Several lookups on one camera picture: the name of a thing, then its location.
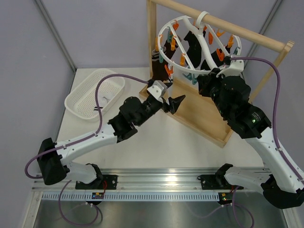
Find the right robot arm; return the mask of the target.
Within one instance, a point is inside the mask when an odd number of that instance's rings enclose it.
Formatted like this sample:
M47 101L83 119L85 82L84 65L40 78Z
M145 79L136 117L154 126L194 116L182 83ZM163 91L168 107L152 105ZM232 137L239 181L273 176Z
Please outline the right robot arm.
M225 76L215 68L198 76L198 92L209 97L223 120L258 153L270 174L254 174L232 164L224 164L215 173L220 188L241 186L262 194L279 209L299 207L304 202L304 184L297 177L300 169L284 148L275 143L274 125L266 114L249 103L250 86L240 76Z

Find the dark brown small sock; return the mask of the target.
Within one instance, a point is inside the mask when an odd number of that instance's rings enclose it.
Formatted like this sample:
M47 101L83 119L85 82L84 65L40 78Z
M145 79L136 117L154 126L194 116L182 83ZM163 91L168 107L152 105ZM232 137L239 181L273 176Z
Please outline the dark brown small sock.
M165 47L165 51L164 53L166 54L167 58L172 59L175 51L177 50L177 48L179 47L177 43L175 43L175 49L171 50L171 43L166 41L164 44Z

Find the brown sock with stripes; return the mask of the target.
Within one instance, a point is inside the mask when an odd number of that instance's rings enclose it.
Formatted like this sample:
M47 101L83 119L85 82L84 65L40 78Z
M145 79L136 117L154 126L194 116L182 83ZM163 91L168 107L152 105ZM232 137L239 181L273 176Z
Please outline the brown sock with stripes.
M159 52L155 49L152 51L152 79L167 81L169 76L166 72L165 65L167 62L164 60L162 63L159 61Z

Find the black sock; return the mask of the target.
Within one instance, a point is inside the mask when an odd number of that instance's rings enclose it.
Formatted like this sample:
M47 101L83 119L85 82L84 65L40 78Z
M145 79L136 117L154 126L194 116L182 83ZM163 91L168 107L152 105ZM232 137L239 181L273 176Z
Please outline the black sock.
M187 55L190 61L192 62L194 68L197 68L201 63L201 54L202 54L202 48L199 43L199 40L191 31L187 33L184 40L187 41L189 45L189 48L187 50Z
M211 53L211 57L214 60L215 64L217 65L217 67L220 67L221 65L224 64L224 57L225 54L222 51L222 49L216 49L214 52ZM207 61L204 60L201 64L200 67L201 70L210 70L210 67L207 64Z

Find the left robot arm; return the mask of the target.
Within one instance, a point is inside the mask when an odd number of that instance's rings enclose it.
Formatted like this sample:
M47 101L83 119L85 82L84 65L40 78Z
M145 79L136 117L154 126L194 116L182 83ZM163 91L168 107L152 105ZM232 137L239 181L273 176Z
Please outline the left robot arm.
M167 88L161 81L155 81L149 87L149 95L144 102L139 98L128 97L119 108L119 113L97 132L89 132L79 137L54 143L45 139L37 159L46 185L56 184L64 179L79 181L92 189L98 189L103 183L103 176L95 164L79 164L74 160L98 148L117 144L136 134L141 126L159 110L176 113L185 95L164 99Z

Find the white round clip hanger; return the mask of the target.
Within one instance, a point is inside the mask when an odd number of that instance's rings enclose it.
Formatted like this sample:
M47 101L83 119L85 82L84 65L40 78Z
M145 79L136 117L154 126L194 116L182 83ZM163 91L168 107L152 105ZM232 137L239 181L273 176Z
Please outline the white round clip hanger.
M164 60L167 62L165 69L169 76L168 82L173 82L174 80L176 75L174 69L181 70L181 77L188 79L193 85L197 83L197 76L205 76L214 68L219 68L221 70L224 64L217 67L211 57L211 53L217 48L222 49L225 57L240 56L242 52L240 38L237 35L231 34L227 42L222 42L220 38L225 34L225 31L213 29L209 24L201 22L201 19L207 14L208 13L205 11L202 12L197 20L191 20L189 16L177 17L167 22L159 31L159 34L156 37L155 50L159 52L159 61L161 63ZM189 31L197 37L202 48L201 63L197 68L194 68L187 55L189 45L184 38ZM164 53L164 44L166 41L171 43L171 50L175 49L175 43L179 46L172 59L167 58ZM210 70L200 69L204 60L207 61Z

